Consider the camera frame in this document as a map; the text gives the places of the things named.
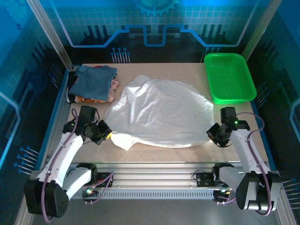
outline white cloth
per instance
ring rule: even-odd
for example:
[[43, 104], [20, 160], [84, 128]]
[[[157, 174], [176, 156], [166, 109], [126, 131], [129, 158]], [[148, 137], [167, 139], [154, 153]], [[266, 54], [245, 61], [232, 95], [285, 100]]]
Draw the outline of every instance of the white cloth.
[[125, 150], [137, 142], [189, 147], [209, 140], [213, 104], [192, 85], [139, 75], [106, 110], [105, 121], [113, 143]]

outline cable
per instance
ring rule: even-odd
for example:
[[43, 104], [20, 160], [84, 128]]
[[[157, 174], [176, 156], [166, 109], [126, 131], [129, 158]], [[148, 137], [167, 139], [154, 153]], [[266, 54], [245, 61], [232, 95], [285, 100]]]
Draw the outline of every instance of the cable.
[[205, 171], [203, 171], [203, 170], [196, 170], [196, 171], [193, 173], [193, 179], [194, 179], [195, 181], [199, 181], [199, 180], [197, 180], [197, 178], [195, 179], [195, 174], [196, 174], [198, 171], [201, 171], [201, 172], [205, 173]]
[[112, 172], [111, 174], [109, 174], [103, 181], [101, 181], [101, 182], [99, 183], [99, 184], [102, 184], [102, 183], [104, 183], [107, 179], [109, 179], [108, 182], [107, 182], [107, 184], [106, 184], [106, 186], [105, 186], [105, 188], [104, 188], [104, 190], [103, 190], [103, 192], [102, 192], [101, 195], [99, 196], [99, 198], [97, 198], [96, 200], [93, 200], [93, 201], [90, 200], [89, 202], [88, 202], [85, 198], [83, 198], [82, 200], [85, 201], [85, 204], [92, 205], [92, 204], [98, 202], [98, 201], [103, 197], [103, 195], [104, 195], [104, 193], [105, 193], [107, 187], [109, 186], [109, 183], [111, 182], [112, 178], [113, 178], [113, 172]]
[[47, 184], [47, 181], [48, 181], [48, 178], [49, 176], [51, 175], [51, 170], [52, 170], [52, 167], [58, 157], [58, 155], [60, 154], [60, 152], [62, 151], [62, 149], [66, 146], [66, 144], [70, 141], [71, 137], [73, 136], [73, 134], [75, 133], [75, 130], [77, 128], [77, 124], [78, 124], [78, 114], [77, 114], [77, 111], [76, 109], [72, 109], [71, 110], [71, 113], [72, 115], [75, 117], [75, 124], [74, 124], [74, 127], [73, 127], [73, 130], [72, 132], [70, 133], [70, 135], [67, 137], [67, 139], [64, 141], [64, 143], [61, 145], [61, 147], [59, 148], [59, 150], [57, 151], [57, 153], [55, 154], [53, 160], [51, 161], [50, 165], [49, 165], [49, 169], [47, 171], [47, 174], [46, 174], [46, 177], [44, 179], [44, 183], [43, 183], [43, 186], [42, 186], [42, 194], [41, 194], [41, 207], [42, 207], [42, 214], [43, 214], [43, 217], [44, 217], [44, 220], [46, 223], [50, 223], [53, 221], [53, 217], [49, 220], [47, 218], [47, 214], [46, 214], [46, 208], [45, 208], [45, 189], [46, 189], [46, 184]]
[[225, 204], [228, 204], [228, 203], [233, 202], [233, 201], [236, 199], [236, 197], [234, 197], [234, 198], [232, 198], [231, 200], [229, 200], [229, 197], [230, 197], [230, 193], [229, 193], [229, 195], [228, 195], [227, 198], [226, 198], [226, 197], [223, 197], [223, 196], [218, 196], [217, 198], [223, 198], [223, 199], [226, 199], [226, 202], [223, 202], [223, 205], [225, 205]]
[[72, 169], [72, 170], [70, 170], [70, 171], [67, 173], [67, 177], [69, 176], [69, 174], [70, 174], [73, 170], [75, 170], [75, 169]]
[[216, 144], [219, 148], [227, 148], [227, 147], [229, 147], [229, 146], [232, 146], [232, 144], [230, 144], [230, 145], [225, 145], [225, 146], [221, 146], [221, 145], [218, 145], [218, 144]]
[[111, 172], [107, 177], [105, 177], [102, 181], [96, 183], [96, 184], [91, 184], [91, 185], [86, 185], [86, 186], [82, 186], [82, 188], [95, 188], [97, 186], [99, 186], [100, 184], [103, 184], [105, 181], [107, 181], [109, 179], [109, 177], [113, 177], [113, 172]]
[[97, 115], [98, 115], [98, 120], [97, 120], [97, 122], [96, 122], [96, 124], [100, 121], [100, 115], [99, 115], [99, 112], [98, 112], [98, 109], [96, 109], [96, 113], [97, 113]]
[[88, 143], [91, 143], [91, 142], [93, 142], [93, 141], [88, 141], [88, 142], [85, 142], [85, 143], [83, 143], [83, 145], [84, 145], [84, 144], [88, 144]]
[[248, 147], [249, 147], [249, 149], [250, 149], [250, 152], [251, 152], [251, 154], [252, 154], [252, 156], [253, 156], [253, 158], [254, 158], [256, 164], [258, 165], [259, 169], [260, 169], [261, 172], [262, 172], [262, 176], [263, 176], [264, 182], [265, 182], [265, 184], [266, 184], [267, 196], [268, 196], [268, 208], [267, 208], [267, 210], [266, 210], [264, 213], [262, 213], [262, 212], [260, 212], [260, 211], [258, 211], [258, 210], [257, 210], [256, 212], [257, 212], [258, 214], [262, 215], [262, 216], [267, 216], [267, 215], [270, 214], [271, 209], [272, 209], [270, 185], [269, 185], [269, 182], [268, 182], [267, 175], [266, 175], [265, 171], [263, 170], [263, 167], [262, 167], [262, 165], [260, 164], [260, 162], [259, 162], [259, 160], [258, 160], [258, 158], [257, 158], [257, 156], [256, 156], [256, 154], [255, 154], [255, 152], [254, 152], [254, 150], [253, 150], [253, 148], [252, 148], [252, 146], [251, 146], [251, 142], [250, 142], [250, 138], [251, 138], [251, 135], [252, 135], [253, 133], [259, 132], [259, 131], [261, 131], [261, 130], [264, 129], [264, 121], [263, 121], [263, 119], [262, 119], [260, 116], [254, 114], [254, 113], [251, 113], [251, 112], [241, 112], [241, 113], [238, 113], [237, 115], [240, 115], [240, 114], [250, 114], [250, 115], [253, 115], [253, 116], [255, 116], [256, 118], [258, 118], [258, 119], [261, 121], [261, 123], [262, 123], [262, 127], [261, 127], [261, 128], [259, 128], [259, 129], [257, 129], [257, 130], [254, 130], [254, 131], [250, 132], [250, 134], [249, 134], [248, 137], [247, 137], [247, 144], [248, 144]]

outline blue cloth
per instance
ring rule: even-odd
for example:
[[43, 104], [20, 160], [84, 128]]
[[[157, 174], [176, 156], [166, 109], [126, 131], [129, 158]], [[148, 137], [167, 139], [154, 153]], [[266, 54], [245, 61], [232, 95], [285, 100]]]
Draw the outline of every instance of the blue cloth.
[[116, 68], [81, 66], [75, 72], [78, 80], [69, 91], [71, 95], [103, 101], [108, 99], [112, 79], [117, 74]]

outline green led light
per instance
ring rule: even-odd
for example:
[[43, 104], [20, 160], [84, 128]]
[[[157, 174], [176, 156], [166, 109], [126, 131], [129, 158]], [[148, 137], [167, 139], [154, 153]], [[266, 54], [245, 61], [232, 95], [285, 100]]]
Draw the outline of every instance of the green led light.
[[92, 188], [86, 189], [86, 193], [87, 193], [87, 194], [92, 194], [92, 192], [93, 192], [93, 189], [92, 189]]

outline black bracket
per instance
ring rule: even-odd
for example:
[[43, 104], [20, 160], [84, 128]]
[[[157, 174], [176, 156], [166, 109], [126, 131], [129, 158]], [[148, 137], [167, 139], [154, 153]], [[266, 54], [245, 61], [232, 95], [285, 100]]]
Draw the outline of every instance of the black bracket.
[[[96, 183], [98, 182], [101, 182], [102, 180], [104, 180], [106, 177], [108, 177], [111, 173], [110, 172], [98, 172], [97, 173], [97, 180], [96, 180]], [[109, 179], [106, 180], [104, 183], [96, 186], [97, 188], [105, 188], [107, 183], [108, 183]], [[89, 182], [89, 183], [86, 183], [85, 186], [89, 186], [89, 185], [92, 185], [92, 184], [95, 184], [95, 182]], [[111, 181], [109, 182], [109, 185], [107, 186], [108, 188], [111, 188], [113, 186], [113, 176], [111, 178]]]
[[228, 185], [221, 180], [214, 180], [212, 172], [197, 172], [196, 173], [197, 188], [203, 187], [222, 187], [228, 188]]

